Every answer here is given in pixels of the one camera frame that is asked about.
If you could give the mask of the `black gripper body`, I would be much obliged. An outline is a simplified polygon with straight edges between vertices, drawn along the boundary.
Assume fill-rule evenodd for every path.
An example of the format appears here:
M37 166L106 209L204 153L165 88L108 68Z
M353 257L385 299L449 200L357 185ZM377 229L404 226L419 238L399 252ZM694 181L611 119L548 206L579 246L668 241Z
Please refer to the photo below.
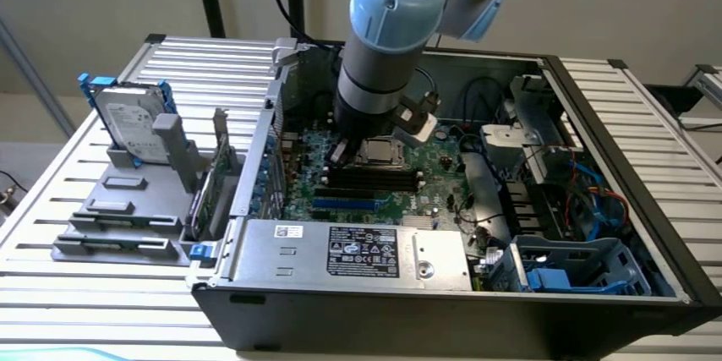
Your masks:
M329 149L329 163L335 167L343 167L353 160L363 140L389 132L396 115L396 109L367 114L353 109L341 98L335 99L332 120L337 139Z

